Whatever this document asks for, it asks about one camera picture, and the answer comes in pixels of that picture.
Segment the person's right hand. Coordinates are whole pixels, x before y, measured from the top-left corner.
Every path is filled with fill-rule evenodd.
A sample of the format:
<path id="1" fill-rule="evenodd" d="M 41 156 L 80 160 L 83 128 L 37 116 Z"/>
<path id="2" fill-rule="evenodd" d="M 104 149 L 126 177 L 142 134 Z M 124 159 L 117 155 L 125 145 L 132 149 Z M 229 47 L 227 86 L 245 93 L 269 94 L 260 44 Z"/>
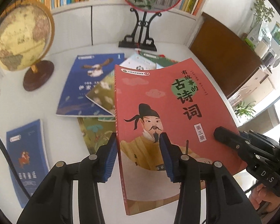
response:
<path id="1" fill-rule="evenodd" d="M 262 223 L 273 223 L 280 215 L 280 197 L 262 183 L 251 191 L 249 200 L 259 214 Z"/>

